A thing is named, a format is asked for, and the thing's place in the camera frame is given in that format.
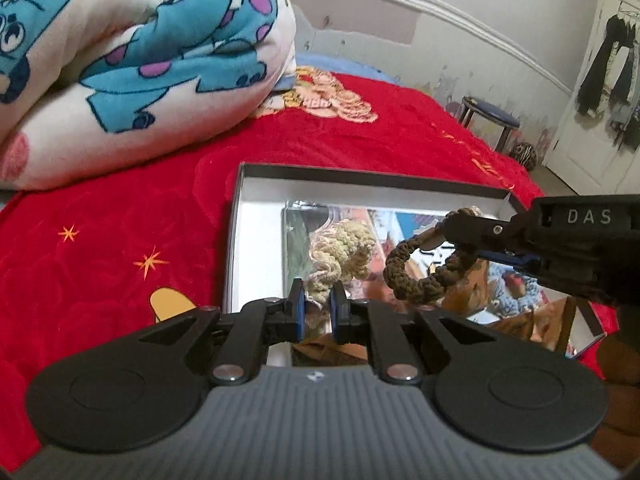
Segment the person's right hand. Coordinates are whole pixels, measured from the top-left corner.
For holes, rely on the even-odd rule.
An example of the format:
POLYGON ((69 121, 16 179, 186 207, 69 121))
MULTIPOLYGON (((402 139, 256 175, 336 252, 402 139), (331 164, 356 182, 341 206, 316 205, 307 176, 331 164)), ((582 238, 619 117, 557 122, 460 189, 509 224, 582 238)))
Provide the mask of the person's right hand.
POLYGON ((608 412, 591 447, 618 469, 639 459, 639 352, 620 339, 606 336, 597 351, 597 363, 608 394, 608 412))

